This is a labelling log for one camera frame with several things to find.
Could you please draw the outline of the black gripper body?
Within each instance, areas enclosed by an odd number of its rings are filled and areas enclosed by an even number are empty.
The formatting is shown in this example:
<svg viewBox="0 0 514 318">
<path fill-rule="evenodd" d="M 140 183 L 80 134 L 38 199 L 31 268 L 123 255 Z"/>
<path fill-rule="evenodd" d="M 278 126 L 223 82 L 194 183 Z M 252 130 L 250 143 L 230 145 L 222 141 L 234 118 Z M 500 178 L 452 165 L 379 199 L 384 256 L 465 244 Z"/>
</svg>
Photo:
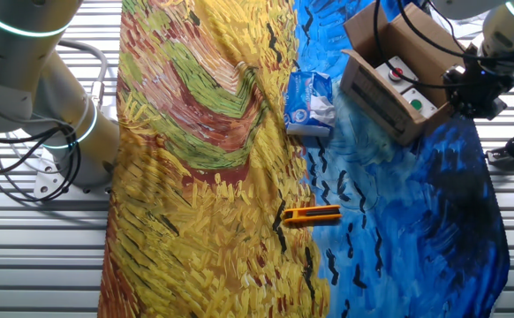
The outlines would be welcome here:
<svg viewBox="0 0 514 318">
<path fill-rule="evenodd" d="M 500 99 L 500 95 L 514 87 L 513 76 L 485 71 L 476 63 L 465 67 L 453 65 L 443 74 L 442 81 L 448 101 L 450 102 L 451 95 L 462 96 L 473 106 L 473 113 L 477 105 Z"/>
</svg>

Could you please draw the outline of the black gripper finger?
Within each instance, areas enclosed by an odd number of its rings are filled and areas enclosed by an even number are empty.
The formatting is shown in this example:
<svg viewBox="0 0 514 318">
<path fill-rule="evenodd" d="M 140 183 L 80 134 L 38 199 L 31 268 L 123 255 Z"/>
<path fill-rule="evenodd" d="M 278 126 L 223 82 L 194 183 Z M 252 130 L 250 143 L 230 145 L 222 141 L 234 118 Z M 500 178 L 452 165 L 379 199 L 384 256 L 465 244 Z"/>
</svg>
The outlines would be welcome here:
<svg viewBox="0 0 514 318">
<path fill-rule="evenodd" d="M 467 102 L 462 96 L 451 95 L 450 104 L 455 112 L 463 117 L 473 117 L 473 106 Z"/>
<path fill-rule="evenodd" d="M 474 118 L 492 120 L 507 108 L 507 104 L 501 99 L 483 102 L 475 107 Z"/>
</svg>

